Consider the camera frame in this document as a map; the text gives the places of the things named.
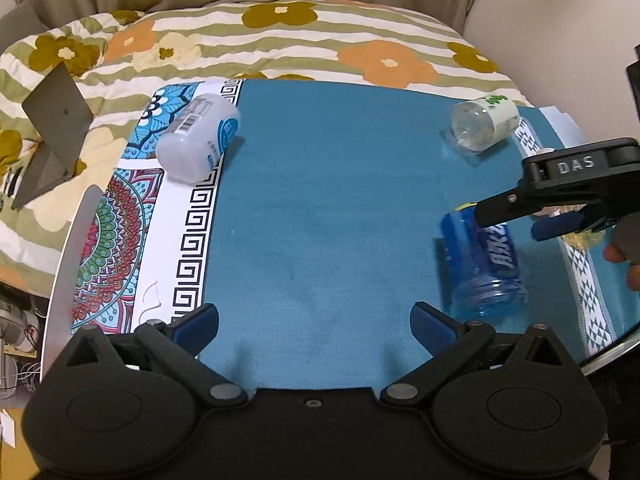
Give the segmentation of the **person right hand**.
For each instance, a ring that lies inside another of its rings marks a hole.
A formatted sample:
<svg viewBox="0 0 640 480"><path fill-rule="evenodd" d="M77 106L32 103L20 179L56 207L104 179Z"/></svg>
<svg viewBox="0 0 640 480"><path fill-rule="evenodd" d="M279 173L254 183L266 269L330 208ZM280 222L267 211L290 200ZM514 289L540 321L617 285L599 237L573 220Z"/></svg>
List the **person right hand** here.
<svg viewBox="0 0 640 480"><path fill-rule="evenodd" d="M610 263L628 263L626 281L634 292L640 288L640 218L638 212L628 214L616 224L605 247L604 258Z"/></svg>

